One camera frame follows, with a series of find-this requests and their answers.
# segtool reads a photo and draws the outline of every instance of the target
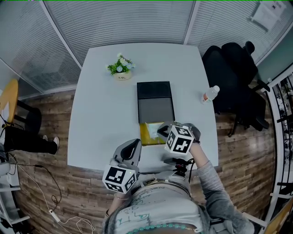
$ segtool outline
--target white cable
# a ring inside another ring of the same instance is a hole
[[[16,163],[15,166],[20,167],[20,169],[22,169],[22,171],[23,171],[23,172],[24,172],[29,178],[31,178],[32,181],[34,181],[34,182],[36,183],[36,185],[38,186],[38,188],[41,190],[41,192],[42,192],[42,194],[43,194],[43,197],[44,197],[44,199],[45,199],[46,205],[47,205],[47,207],[48,207],[48,210],[49,210],[49,212],[50,212],[50,208],[49,208],[49,205],[48,205],[47,199],[46,199],[46,197],[45,197],[45,195],[44,195],[43,190],[41,189],[41,187],[38,185],[38,183],[37,183],[37,182],[36,182],[36,181],[35,181],[35,180],[34,180],[34,179],[33,179],[28,173],[25,172],[25,170],[24,170],[20,165],[17,164],[17,156],[16,156],[16,155],[12,155],[12,154],[10,154],[10,156],[12,156],[13,160],[15,161],[15,163]],[[92,225],[92,223],[91,223],[88,219],[86,219],[86,218],[81,218],[81,217],[78,217],[78,216],[75,216],[75,217],[69,218],[65,223],[60,221],[60,223],[66,224],[66,223],[68,223],[69,220],[74,219],[74,218],[79,218],[79,220],[78,220],[77,223],[76,223],[76,226],[77,226],[77,228],[78,228],[78,230],[79,230],[80,233],[82,233],[82,234],[88,234],[88,233],[82,232],[82,231],[80,230],[80,228],[79,228],[79,226],[78,226],[78,223],[79,223],[80,221],[86,222],[88,225],[91,226],[91,229],[92,229],[92,233],[91,233],[91,234],[93,234],[93,232],[96,230],[96,229],[94,228],[94,226]],[[72,233],[69,232],[66,228],[64,228],[60,223],[57,222],[57,224],[59,224],[59,225],[60,225],[60,226],[66,231],[66,232],[72,234]]]
[[[65,227],[63,227],[60,223],[57,223],[57,224],[59,224],[66,232],[68,232],[68,233],[70,233],[70,234],[72,234],[70,231],[68,231]]]
[[[88,233],[82,232],[82,231],[80,230],[80,228],[79,228],[79,226],[78,226],[78,223],[79,223],[80,221],[83,221],[83,222],[85,222],[85,223],[87,223],[88,225],[91,226],[92,234],[93,234],[93,232],[96,230],[96,229],[94,228],[94,226],[91,224],[91,222],[90,222],[88,219],[86,219],[86,218],[81,218],[81,217],[78,217],[78,216],[75,216],[75,217],[72,217],[72,218],[68,219],[65,223],[60,221],[60,223],[66,224],[69,220],[74,219],[74,218],[79,218],[79,220],[78,220],[77,223],[76,223],[76,226],[77,226],[78,230],[80,231],[80,233],[82,233],[82,234],[88,234]]]
[[[13,157],[13,160],[14,160],[15,163],[16,163],[15,166],[19,166],[19,168],[22,169],[22,167],[21,167],[20,165],[17,164],[17,159],[15,159],[16,155],[13,156],[12,154],[10,154],[10,156]],[[44,199],[45,199],[46,205],[47,205],[47,207],[48,207],[48,210],[50,210],[49,205],[48,205],[48,203],[47,203],[47,199],[46,199],[46,197],[45,197],[45,194],[43,193],[43,190],[40,188],[40,186],[38,185],[38,183],[37,183],[37,182],[36,182],[36,181],[35,181],[35,180],[34,180],[34,179],[33,179],[28,173],[26,173],[24,169],[22,169],[22,171],[23,171],[23,172],[24,172],[29,178],[31,178],[33,182],[36,183],[36,185],[37,185],[38,188],[41,190],[41,192],[42,192],[42,194],[43,194],[43,196],[44,196]]]

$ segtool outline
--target white table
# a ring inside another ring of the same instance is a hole
[[[105,68],[117,61],[118,53],[136,64],[130,80],[117,81]],[[170,81],[176,121],[198,127],[204,152],[218,165],[213,104],[200,103],[209,84],[198,48],[164,43],[89,49],[71,112],[68,165],[104,170],[119,145],[140,138],[136,84],[146,81]],[[142,147],[140,172],[174,169],[162,159],[177,155],[166,153],[163,145]],[[180,158],[188,160],[191,155]]]

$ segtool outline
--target chair armrest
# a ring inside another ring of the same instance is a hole
[[[270,87],[265,83],[263,82],[261,79],[258,79],[257,80],[257,83],[258,83],[258,86],[254,87],[252,90],[253,91],[257,91],[257,90],[260,90],[262,88],[264,88],[265,90],[267,90],[268,92],[271,91]]]
[[[256,121],[265,129],[268,129],[270,124],[264,119],[259,116],[256,116]]]

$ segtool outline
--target gray sleeve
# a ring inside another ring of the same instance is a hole
[[[210,217],[230,220],[234,233],[253,234],[253,224],[234,207],[210,161],[198,169],[198,176],[206,197],[206,210]]]

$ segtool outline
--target flower pot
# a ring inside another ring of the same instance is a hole
[[[128,80],[132,77],[132,73],[131,71],[120,72],[120,73],[114,73],[113,76],[116,80]]]

